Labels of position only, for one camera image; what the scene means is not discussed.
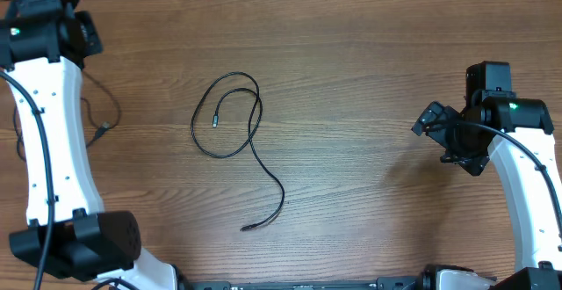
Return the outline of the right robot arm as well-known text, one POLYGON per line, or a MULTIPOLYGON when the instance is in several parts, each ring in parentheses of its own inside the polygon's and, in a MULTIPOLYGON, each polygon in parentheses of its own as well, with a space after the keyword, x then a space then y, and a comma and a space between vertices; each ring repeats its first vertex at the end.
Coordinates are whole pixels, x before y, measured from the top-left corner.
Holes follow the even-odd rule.
POLYGON ((465 108, 424 124, 445 149, 443 161, 473 176, 492 163, 505 194, 515 242, 515 273, 497 289, 561 287, 561 179, 554 125, 540 99, 519 98, 506 62, 481 62, 465 74, 465 108))

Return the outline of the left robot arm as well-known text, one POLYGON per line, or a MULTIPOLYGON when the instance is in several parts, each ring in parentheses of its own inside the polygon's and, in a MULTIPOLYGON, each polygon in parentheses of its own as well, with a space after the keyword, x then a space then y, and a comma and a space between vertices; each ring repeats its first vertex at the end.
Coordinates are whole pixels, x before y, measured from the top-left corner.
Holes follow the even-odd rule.
POLYGON ((17 104, 29 181, 27 227, 12 254, 39 275, 118 289, 186 289, 141 244, 128 211, 104 208, 87 157, 84 61, 103 47, 80 0, 12 0, 1 22, 1 76, 17 104))

